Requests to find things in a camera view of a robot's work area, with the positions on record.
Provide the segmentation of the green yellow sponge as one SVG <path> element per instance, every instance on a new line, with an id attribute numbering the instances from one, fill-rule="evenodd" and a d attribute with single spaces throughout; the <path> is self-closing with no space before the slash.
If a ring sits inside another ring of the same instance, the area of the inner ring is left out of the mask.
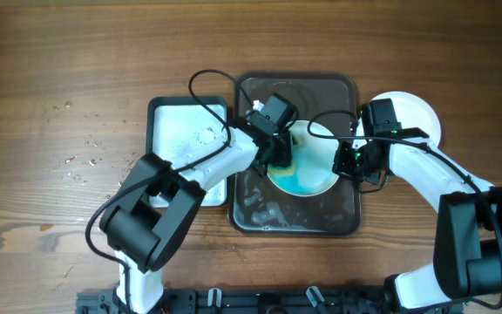
<path id="1" fill-rule="evenodd" d="M 300 149 L 303 145 L 303 139 L 301 135 L 296 136 L 290 131 L 285 132 L 284 136 L 284 148 L 282 149 L 282 169 L 285 173 L 293 173 L 298 166 Z"/>

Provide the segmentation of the white stained plate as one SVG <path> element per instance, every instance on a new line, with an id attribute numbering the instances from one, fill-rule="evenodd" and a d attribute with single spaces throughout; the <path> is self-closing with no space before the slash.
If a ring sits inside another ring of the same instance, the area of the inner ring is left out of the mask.
<path id="1" fill-rule="evenodd" d="M 384 92 L 373 100 L 391 99 L 397 120 L 402 128 L 418 127 L 427 133 L 433 143 L 439 146 L 442 139 L 442 128 L 433 108 L 423 99 L 409 92 Z"/>
<path id="2" fill-rule="evenodd" d="M 338 141 L 312 136 L 308 125 L 307 120 L 298 120 L 289 128 L 293 140 L 290 166 L 269 165 L 267 173 L 277 188 L 299 197 L 322 194 L 338 181 L 332 170 Z"/>

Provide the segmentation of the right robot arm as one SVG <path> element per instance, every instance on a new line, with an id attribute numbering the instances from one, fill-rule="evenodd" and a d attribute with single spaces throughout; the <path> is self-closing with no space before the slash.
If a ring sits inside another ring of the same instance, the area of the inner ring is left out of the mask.
<path id="1" fill-rule="evenodd" d="M 479 179 L 440 152 L 420 121 L 398 104 L 362 106 L 359 136 L 342 137 L 333 170 L 357 183 L 380 174 L 407 181 L 438 214 L 433 260 L 387 280 L 393 309 L 429 310 L 465 301 L 502 307 L 502 187 Z"/>

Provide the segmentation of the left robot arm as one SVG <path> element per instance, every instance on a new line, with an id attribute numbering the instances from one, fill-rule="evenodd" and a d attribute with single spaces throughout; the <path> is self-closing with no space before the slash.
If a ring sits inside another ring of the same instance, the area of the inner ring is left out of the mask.
<path id="1" fill-rule="evenodd" d="M 299 113 L 281 95 L 223 121 L 220 135 L 175 161 L 143 155 L 123 187 L 96 212 L 96 221 L 120 266 L 118 309 L 147 313 L 161 299 L 162 268 L 182 244 L 207 191 L 250 167 L 287 167 L 290 126 Z"/>

